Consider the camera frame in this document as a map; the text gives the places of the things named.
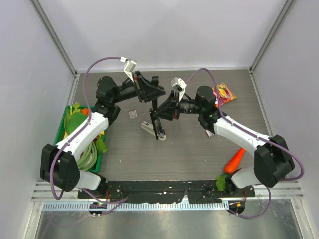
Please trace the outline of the red white staple box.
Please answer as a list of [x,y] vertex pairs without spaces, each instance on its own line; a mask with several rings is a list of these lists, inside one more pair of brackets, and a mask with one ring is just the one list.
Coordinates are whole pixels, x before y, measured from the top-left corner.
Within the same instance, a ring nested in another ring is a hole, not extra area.
[[129,116],[130,116],[131,119],[136,118],[137,117],[137,111],[136,110],[129,111]]

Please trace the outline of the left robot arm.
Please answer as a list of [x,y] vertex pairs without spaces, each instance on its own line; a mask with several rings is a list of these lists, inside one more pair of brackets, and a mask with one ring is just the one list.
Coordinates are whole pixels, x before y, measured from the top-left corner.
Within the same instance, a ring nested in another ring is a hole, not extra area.
[[64,140],[56,145],[47,144],[41,154],[40,177],[50,183],[55,199],[59,200],[55,188],[70,192],[77,188],[88,190],[96,199],[102,198],[107,190],[106,178],[79,169],[77,161],[90,143],[105,131],[118,117],[118,102],[138,98],[140,102],[151,102],[166,94],[158,76],[150,80],[135,71],[133,77],[117,85],[109,76],[97,82],[97,101],[87,118]]

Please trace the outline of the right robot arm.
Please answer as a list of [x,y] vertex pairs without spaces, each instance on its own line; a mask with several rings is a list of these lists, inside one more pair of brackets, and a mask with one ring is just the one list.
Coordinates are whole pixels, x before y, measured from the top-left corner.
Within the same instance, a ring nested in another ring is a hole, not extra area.
[[272,188],[284,180],[295,168],[285,140],[279,135],[257,134],[238,124],[220,111],[215,101],[216,96],[209,86],[200,86],[194,99],[182,98],[179,91],[172,90],[161,105],[153,100],[150,117],[155,133],[161,130],[158,125],[160,119],[173,121],[179,119],[180,114],[197,114],[205,130],[232,141],[250,153],[254,159],[253,167],[235,170],[226,181],[225,191],[229,196],[238,196],[247,186],[262,184]]

